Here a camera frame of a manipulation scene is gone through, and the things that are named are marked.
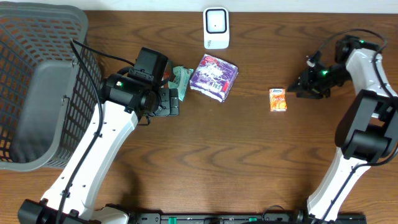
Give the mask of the orange tissue pack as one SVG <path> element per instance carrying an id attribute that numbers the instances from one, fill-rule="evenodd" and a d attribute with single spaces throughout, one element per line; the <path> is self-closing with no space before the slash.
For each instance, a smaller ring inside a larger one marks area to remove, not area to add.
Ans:
<path id="1" fill-rule="evenodd" d="M 287 111 L 284 88 L 272 88 L 269 90 L 269 103 L 271 112 Z"/>

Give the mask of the teal snack packet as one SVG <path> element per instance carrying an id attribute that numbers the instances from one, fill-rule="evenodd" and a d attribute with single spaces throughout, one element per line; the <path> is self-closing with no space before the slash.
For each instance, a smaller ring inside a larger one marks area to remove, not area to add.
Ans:
<path id="1" fill-rule="evenodd" d="M 194 69 L 186 68 L 184 66 L 177 66 L 173 68 L 173 74 L 175 75 L 174 80 L 169 80 L 168 85 L 171 89 L 178 90 L 178 98 L 180 101 L 184 101 L 187 86 L 190 78 L 193 75 Z"/>

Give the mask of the purple tissue pack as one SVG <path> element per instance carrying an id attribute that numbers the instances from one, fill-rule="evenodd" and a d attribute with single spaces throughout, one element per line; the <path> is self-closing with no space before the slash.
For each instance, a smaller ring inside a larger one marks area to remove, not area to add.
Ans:
<path id="1" fill-rule="evenodd" d="M 222 103 L 238 73 L 238 67 L 232 63 L 205 54 L 190 78 L 190 88 Z"/>

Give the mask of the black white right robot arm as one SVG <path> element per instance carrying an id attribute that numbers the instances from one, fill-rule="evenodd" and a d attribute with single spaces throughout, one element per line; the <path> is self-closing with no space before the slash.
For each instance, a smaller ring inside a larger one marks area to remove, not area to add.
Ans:
<path id="1" fill-rule="evenodd" d="M 359 178 L 372 167 L 383 166 L 397 155 L 397 93 L 382 67 L 387 45 L 367 42 L 342 32 L 335 45 L 335 65 L 320 59 L 325 44 L 307 60 L 308 67 L 288 87 L 299 98 L 330 97 L 331 89 L 351 81 L 356 97 L 335 132 L 336 153 L 321 184 L 293 223 L 346 223 L 340 208 Z"/>

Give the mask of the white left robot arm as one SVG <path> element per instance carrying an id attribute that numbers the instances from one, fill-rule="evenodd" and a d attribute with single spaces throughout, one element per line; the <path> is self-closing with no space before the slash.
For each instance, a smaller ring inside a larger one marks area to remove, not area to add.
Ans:
<path id="1" fill-rule="evenodd" d="M 178 91 L 161 81 L 115 73 L 102 81 L 100 95 L 102 102 L 66 168 L 39 202 L 23 202 L 20 223 L 129 223 L 131 213 L 115 205 L 95 210 L 98 191 L 141 118 L 178 115 Z"/>

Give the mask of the grey plastic basket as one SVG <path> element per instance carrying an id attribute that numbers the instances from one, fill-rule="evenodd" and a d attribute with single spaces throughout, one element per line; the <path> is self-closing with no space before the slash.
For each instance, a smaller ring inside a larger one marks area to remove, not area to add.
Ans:
<path id="1" fill-rule="evenodd" d="M 87 32 L 77 7 L 1 3 L 1 169 L 67 165 L 101 80 Z"/>

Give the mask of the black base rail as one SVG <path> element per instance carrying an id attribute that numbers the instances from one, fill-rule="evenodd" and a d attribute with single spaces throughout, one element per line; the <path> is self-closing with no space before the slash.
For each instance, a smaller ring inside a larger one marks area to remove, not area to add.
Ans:
<path id="1" fill-rule="evenodd" d="M 310 216 L 304 210 L 290 211 L 273 205 L 262 213 L 134 213 L 130 224 L 316 224 L 329 223 Z"/>

